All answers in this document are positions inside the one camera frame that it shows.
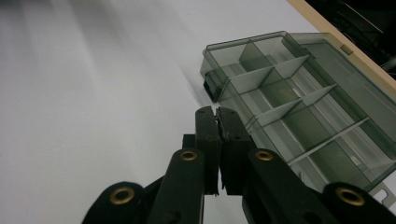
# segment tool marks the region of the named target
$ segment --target white surface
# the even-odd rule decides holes
[[[108,186],[164,174],[208,44],[316,30],[284,0],[0,2],[0,223],[80,223]],[[205,223],[246,223],[205,197]]]

